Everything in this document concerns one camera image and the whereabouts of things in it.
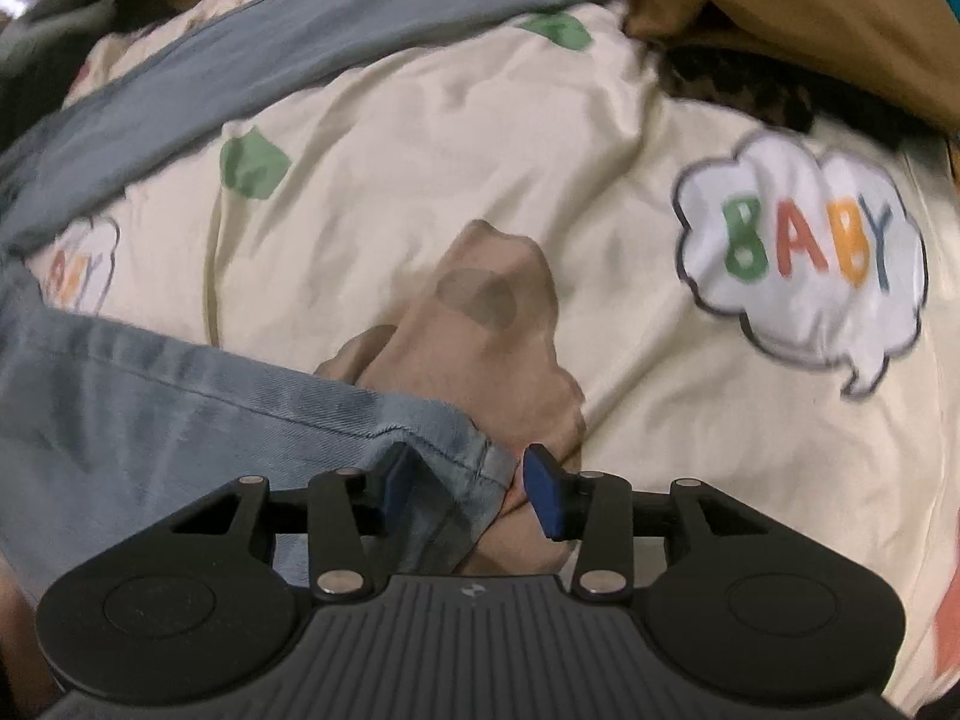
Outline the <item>light blue denim pants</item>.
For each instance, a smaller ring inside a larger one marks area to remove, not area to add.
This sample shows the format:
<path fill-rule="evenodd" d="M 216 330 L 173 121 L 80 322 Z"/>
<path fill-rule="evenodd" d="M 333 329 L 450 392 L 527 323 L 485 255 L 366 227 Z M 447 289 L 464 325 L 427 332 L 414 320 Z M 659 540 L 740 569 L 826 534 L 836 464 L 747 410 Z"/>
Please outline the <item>light blue denim pants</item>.
<path fill-rule="evenodd" d="M 2 571 L 37 596 L 245 473 L 427 457 L 413 567 L 530 571 L 576 460 L 560 226 L 619 148 L 599 4 L 394 52 L 218 125 L 2 283 Z"/>

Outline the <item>cream bear print duvet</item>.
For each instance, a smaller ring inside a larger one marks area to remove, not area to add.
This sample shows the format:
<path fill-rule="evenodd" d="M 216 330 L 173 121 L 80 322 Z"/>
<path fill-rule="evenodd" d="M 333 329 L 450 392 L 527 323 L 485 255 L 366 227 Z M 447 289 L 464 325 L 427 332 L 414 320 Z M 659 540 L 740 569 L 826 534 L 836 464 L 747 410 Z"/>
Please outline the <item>cream bear print duvet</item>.
<path fill-rule="evenodd" d="M 672 98 L 622 0 L 203 0 L 2 163 L 2 569 L 236 476 L 427 461 L 404 569 L 566 574 L 534 442 L 696 476 L 882 575 L 958 683 L 958 192 L 939 135 Z"/>

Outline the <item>black garment under brown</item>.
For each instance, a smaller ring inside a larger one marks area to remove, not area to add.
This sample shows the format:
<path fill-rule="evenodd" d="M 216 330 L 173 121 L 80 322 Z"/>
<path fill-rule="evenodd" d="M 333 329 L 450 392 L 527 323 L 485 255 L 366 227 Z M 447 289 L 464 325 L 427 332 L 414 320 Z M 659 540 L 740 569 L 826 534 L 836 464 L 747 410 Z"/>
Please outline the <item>black garment under brown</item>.
<path fill-rule="evenodd" d="M 911 137 L 958 142 L 958 99 L 939 101 L 882 65 L 770 46 L 667 41 L 659 46 L 658 72 L 672 98 L 727 107 L 804 135 L 827 117 L 890 148 Z"/>

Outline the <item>dark grey blanket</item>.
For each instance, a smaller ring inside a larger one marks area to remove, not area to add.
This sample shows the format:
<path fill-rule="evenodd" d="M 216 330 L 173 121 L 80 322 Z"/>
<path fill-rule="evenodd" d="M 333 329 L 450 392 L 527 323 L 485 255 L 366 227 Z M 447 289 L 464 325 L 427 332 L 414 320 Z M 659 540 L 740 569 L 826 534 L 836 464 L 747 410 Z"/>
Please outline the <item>dark grey blanket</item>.
<path fill-rule="evenodd" d="M 101 37 L 176 15 L 163 0 L 41 0 L 2 29 L 2 149 L 65 101 Z"/>

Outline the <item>brown folded garment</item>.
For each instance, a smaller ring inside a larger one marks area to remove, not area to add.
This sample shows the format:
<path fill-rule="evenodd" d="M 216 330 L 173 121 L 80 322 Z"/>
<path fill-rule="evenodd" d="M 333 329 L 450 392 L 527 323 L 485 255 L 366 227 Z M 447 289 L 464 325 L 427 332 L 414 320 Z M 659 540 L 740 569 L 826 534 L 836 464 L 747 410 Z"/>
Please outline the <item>brown folded garment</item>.
<path fill-rule="evenodd" d="M 946 0 L 626 0 L 625 31 L 661 47 L 768 55 L 958 130 L 958 21 Z"/>

